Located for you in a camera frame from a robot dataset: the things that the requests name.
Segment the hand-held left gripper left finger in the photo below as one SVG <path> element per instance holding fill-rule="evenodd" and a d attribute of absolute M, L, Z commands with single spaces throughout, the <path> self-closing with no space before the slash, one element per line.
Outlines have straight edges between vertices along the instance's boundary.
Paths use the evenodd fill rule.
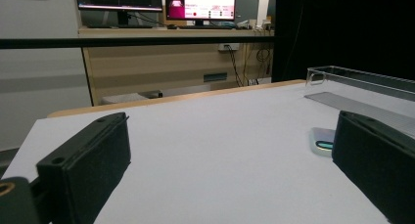
<path fill-rule="evenodd" d="M 53 224 L 93 224 L 131 162 L 127 116 L 100 117 L 37 162 Z"/>

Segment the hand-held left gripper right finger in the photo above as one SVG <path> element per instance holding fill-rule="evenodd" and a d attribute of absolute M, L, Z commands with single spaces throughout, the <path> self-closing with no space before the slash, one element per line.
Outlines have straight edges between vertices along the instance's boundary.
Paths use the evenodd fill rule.
<path fill-rule="evenodd" d="M 391 224 L 415 224 L 415 139 L 368 116 L 339 114 L 333 163 Z"/>

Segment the clear acrylic tray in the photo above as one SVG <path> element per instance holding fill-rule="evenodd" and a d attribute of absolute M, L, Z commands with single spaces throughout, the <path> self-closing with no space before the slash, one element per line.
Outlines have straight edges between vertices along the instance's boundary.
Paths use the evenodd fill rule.
<path fill-rule="evenodd" d="M 345 67 L 310 67 L 304 97 L 377 119 L 415 139 L 415 81 Z"/>

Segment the iridescent phone case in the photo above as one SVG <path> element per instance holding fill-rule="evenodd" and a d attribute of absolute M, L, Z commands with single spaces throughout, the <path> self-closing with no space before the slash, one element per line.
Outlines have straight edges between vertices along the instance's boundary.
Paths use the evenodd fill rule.
<path fill-rule="evenodd" d="M 331 157 L 336 131 L 333 129 L 313 127 L 309 131 L 310 149 L 316 155 Z"/>

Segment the wooden desk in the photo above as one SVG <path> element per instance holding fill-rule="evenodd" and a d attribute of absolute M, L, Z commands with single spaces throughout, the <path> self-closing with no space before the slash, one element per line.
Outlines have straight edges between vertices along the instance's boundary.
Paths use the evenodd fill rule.
<path fill-rule="evenodd" d="M 271 32 L 224 29 L 87 28 L 81 38 L 273 36 Z M 241 80 L 267 78 L 272 72 L 272 43 L 240 43 L 238 51 L 218 44 L 181 44 L 82 48 L 90 96 L 95 106 L 111 96 L 176 88 L 236 87 Z"/>

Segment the black horizontal bar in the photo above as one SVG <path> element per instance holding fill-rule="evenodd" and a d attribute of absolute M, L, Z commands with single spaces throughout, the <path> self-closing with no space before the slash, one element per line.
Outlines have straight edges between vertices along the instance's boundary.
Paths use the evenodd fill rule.
<path fill-rule="evenodd" d="M 0 39 L 0 50 L 156 46 L 216 43 L 272 43 L 275 40 L 276 38 L 273 36 Z"/>

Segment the black curtain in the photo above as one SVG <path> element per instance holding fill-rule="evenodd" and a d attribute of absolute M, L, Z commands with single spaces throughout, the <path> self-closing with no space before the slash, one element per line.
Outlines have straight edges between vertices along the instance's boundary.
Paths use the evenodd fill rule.
<path fill-rule="evenodd" d="M 415 0 L 276 0 L 272 80 L 337 66 L 415 80 Z"/>

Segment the black keyboard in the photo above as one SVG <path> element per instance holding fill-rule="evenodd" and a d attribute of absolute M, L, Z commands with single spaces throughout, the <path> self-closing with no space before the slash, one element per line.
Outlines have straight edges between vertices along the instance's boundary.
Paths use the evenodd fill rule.
<path fill-rule="evenodd" d="M 225 25 L 179 25 L 178 29 L 234 29 L 232 26 Z"/>

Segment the bright computer monitor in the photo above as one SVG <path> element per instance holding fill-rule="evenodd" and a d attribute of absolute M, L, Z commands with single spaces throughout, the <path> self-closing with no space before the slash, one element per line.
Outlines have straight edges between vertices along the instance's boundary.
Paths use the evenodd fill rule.
<path fill-rule="evenodd" d="M 165 0 L 167 21 L 233 22 L 236 19 L 236 0 Z"/>

